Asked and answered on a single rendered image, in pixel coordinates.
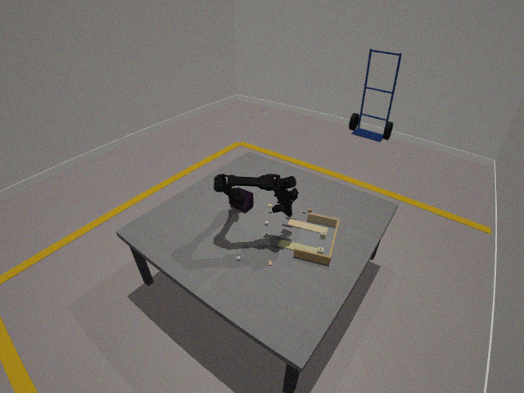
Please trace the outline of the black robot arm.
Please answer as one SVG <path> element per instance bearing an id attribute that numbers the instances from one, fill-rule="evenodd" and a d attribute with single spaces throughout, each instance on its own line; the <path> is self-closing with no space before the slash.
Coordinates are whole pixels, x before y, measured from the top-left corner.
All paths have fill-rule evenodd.
<path id="1" fill-rule="evenodd" d="M 228 184 L 225 177 L 228 177 Z M 276 177 L 276 179 L 274 179 L 274 177 Z M 225 193 L 228 196 L 229 204 L 242 206 L 246 196 L 241 195 L 239 189 L 231 188 L 233 186 L 259 187 L 260 189 L 274 192 L 280 192 L 286 189 L 286 192 L 283 192 L 282 195 L 284 201 L 295 201 L 299 193 L 296 188 L 293 188 L 291 191 L 287 190 L 288 188 L 296 186 L 296 179 L 293 176 L 280 178 L 280 175 L 277 174 L 266 174 L 256 178 L 218 174 L 214 177 L 214 190 Z"/>

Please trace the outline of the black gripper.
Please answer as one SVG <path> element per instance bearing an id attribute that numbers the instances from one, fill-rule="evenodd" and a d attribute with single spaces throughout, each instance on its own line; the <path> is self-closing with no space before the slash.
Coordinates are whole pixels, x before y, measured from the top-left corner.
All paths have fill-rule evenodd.
<path id="1" fill-rule="evenodd" d="M 278 201 L 277 203 L 280 203 L 278 205 L 275 205 L 273 208 L 272 208 L 272 212 L 273 213 L 277 213 L 277 212 L 283 212 L 285 215 L 287 215 L 289 218 L 292 217 L 292 208 L 291 208 L 291 205 L 294 201 L 291 201 L 291 200 L 287 200 L 287 201 L 284 201 L 283 200 L 283 192 L 286 192 L 286 189 L 283 189 L 281 190 L 280 192 L 275 192 L 274 196 L 277 197 Z"/>

